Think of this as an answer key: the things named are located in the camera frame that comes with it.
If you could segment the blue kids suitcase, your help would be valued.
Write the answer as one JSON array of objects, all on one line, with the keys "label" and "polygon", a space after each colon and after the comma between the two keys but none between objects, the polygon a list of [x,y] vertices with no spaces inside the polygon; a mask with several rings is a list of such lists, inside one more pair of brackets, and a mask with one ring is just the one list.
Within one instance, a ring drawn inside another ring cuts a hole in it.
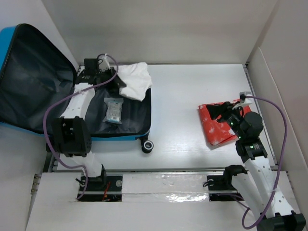
[{"label": "blue kids suitcase", "polygon": [[[77,76],[72,63],[38,29],[29,24],[0,32],[0,120],[52,139],[51,123],[64,112]],[[123,98],[121,124],[103,122],[105,98]],[[96,89],[85,117],[94,138],[141,140],[144,153],[154,145],[151,127],[151,88],[142,102],[112,93],[112,82]]]}]

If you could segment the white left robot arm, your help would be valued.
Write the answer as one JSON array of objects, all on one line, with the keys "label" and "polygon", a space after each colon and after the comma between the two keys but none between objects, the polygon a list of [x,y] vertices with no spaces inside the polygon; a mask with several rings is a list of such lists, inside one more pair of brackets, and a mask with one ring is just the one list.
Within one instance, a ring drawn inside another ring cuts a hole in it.
[{"label": "white left robot arm", "polygon": [[118,66],[111,67],[109,54],[84,60],[84,69],[77,76],[72,95],[61,100],[68,105],[51,123],[52,139],[47,142],[58,162],[67,169],[80,169],[84,177],[78,182],[83,188],[92,186],[102,191],[108,185],[104,166],[91,151],[91,133],[85,122],[90,102],[96,89],[111,83],[118,73]]}]

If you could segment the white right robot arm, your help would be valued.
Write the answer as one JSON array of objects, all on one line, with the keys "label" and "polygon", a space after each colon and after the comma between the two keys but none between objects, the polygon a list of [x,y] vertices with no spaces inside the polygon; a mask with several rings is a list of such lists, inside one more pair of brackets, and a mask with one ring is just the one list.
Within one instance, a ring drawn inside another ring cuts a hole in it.
[{"label": "white right robot arm", "polygon": [[243,228],[259,231],[302,231],[303,214],[296,213],[278,187],[280,171],[273,172],[259,135],[262,117],[256,112],[244,113],[243,102],[207,105],[210,118],[227,123],[238,140],[235,143],[242,165],[225,168],[222,183],[236,189],[254,215],[255,222]]}]

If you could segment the red white patterned cloth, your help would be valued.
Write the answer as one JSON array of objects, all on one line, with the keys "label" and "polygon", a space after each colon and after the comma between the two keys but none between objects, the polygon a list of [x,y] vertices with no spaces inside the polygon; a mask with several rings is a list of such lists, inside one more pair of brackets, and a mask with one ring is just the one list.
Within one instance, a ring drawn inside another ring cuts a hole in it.
[{"label": "red white patterned cloth", "polygon": [[207,109],[207,104],[198,106],[205,139],[212,147],[218,147],[236,140],[236,135],[227,123],[218,123],[212,120]]}]

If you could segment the clear packet with blue label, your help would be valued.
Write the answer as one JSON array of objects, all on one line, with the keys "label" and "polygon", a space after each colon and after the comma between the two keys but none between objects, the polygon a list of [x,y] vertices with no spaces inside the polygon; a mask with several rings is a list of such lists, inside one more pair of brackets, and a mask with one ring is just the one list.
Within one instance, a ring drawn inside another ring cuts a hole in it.
[{"label": "clear packet with blue label", "polygon": [[106,115],[103,122],[109,122],[113,124],[121,124],[122,105],[124,103],[123,98],[105,98],[104,103],[107,105]]}]

